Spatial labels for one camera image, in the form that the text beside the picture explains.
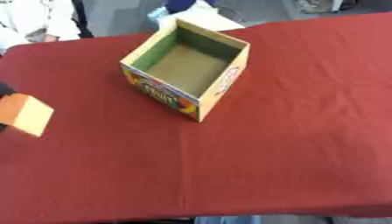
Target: cardboard box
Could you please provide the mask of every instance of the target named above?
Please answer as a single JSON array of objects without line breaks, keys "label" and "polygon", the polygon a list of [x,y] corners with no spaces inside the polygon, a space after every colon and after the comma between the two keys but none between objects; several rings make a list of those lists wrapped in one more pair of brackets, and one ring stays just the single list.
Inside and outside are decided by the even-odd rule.
[{"label": "cardboard box", "polygon": [[122,61],[132,85],[201,122],[247,64],[249,43],[173,20]]}]

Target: white shirt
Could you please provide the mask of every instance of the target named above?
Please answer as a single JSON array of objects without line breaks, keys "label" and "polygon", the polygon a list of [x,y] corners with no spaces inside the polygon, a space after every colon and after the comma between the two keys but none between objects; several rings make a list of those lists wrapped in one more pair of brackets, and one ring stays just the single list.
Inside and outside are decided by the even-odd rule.
[{"label": "white shirt", "polygon": [[78,39],[73,14],[71,0],[0,0],[0,54],[42,30],[59,40]]}]

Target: floor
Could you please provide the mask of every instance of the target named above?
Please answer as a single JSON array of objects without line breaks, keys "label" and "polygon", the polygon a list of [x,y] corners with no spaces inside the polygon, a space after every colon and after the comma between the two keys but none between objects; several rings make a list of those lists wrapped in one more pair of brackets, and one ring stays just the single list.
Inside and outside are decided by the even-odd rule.
[{"label": "floor", "polygon": [[[245,26],[271,21],[333,17],[345,14],[392,11],[390,0],[360,0],[360,5],[341,13],[306,15],[296,10],[294,0],[217,0],[218,5],[240,12]],[[146,14],[165,0],[85,0],[90,29],[95,36],[148,32],[151,24]],[[326,224],[313,216],[269,215],[263,224]]]}]

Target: orange block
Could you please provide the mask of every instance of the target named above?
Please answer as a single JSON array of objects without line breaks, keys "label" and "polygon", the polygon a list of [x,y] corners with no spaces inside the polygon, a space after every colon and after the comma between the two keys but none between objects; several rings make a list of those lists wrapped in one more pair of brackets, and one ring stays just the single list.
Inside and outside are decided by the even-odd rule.
[{"label": "orange block", "polygon": [[53,108],[27,94],[5,95],[0,99],[0,123],[41,137]]}]

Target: box label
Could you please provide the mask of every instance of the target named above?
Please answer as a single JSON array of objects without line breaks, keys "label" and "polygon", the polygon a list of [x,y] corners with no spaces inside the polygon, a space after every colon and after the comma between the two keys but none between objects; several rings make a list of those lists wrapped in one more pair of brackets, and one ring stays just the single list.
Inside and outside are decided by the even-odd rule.
[{"label": "box label", "polygon": [[194,99],[166,86],[158,80],[131,72],[127,67],[124,67],[123,71],[129,82],[142,89],[146,94],[195,119],[199,118],[199,103]]},{"label": "box label", "polygon": [[224,74],[223,81],[220,84],[220,87],[218,89],[218,92],[215,93],[215,95],[220,95],[231,87],[237,76],[240,74],[240,68],[237,67],[232,67],[228,69],[228,71]]}]

